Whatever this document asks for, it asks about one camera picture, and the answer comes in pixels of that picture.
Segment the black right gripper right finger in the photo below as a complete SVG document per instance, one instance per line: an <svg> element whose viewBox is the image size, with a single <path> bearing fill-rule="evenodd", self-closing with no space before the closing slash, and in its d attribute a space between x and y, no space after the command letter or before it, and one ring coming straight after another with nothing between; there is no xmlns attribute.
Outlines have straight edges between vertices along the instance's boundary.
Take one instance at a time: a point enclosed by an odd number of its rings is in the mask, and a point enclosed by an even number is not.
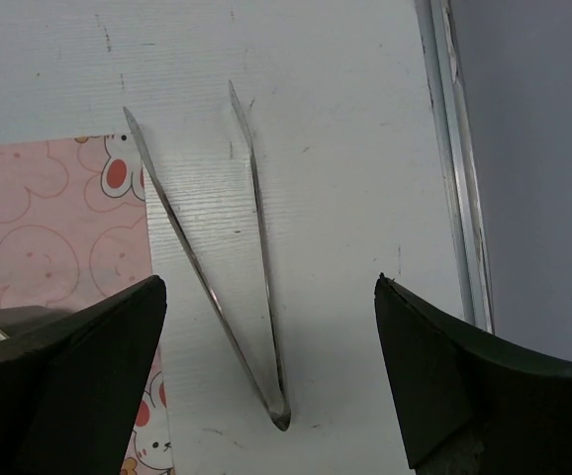
<svg viewBox="0 0 572 475"><path fill-rule="evenodd" d="M376 324L418 474L572 474L572 361L484 332L380 276Z"/></svg>

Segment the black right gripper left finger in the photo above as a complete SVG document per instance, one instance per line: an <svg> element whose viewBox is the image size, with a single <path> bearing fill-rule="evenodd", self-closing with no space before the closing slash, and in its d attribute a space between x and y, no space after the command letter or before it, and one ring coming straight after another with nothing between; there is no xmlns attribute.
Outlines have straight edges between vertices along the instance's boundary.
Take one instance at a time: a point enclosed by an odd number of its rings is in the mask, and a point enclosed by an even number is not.
<svg viewBox="0 0 572 475"><path fill-rule="evenodd" d="M0 474L117 474L166 314L147 279L0 341Z"/></svg>

